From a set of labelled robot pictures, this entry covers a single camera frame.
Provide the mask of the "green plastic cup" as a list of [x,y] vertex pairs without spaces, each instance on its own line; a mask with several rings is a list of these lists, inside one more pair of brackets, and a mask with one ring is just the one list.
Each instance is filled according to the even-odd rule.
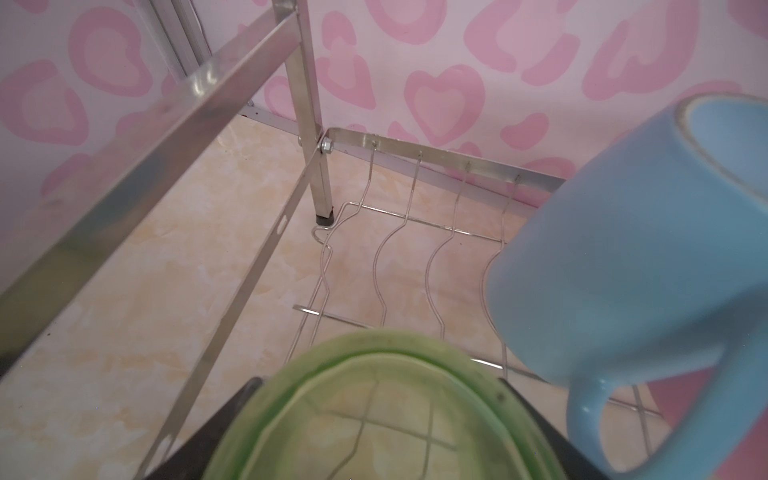
[[270,377],[226,431],[208,479],[562,479],[522,402],[440,340],[364,330]]

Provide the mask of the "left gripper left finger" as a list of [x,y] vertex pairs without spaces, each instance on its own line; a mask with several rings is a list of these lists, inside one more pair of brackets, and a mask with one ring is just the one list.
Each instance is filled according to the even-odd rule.
[[163,461],[159,467],[148,474],[146,479],[201,479],[227,429],[263,383],[264,380],[261,377],[248,380],[168,460]]

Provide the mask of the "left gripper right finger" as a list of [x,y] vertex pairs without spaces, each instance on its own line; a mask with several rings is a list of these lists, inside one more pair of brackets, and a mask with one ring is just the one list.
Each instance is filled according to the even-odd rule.
[[559,433],[507,380],[499,381],[522,403],[542,431],[554,454],[571,480],[606,480],[606,475],[596,468],[578,449]]

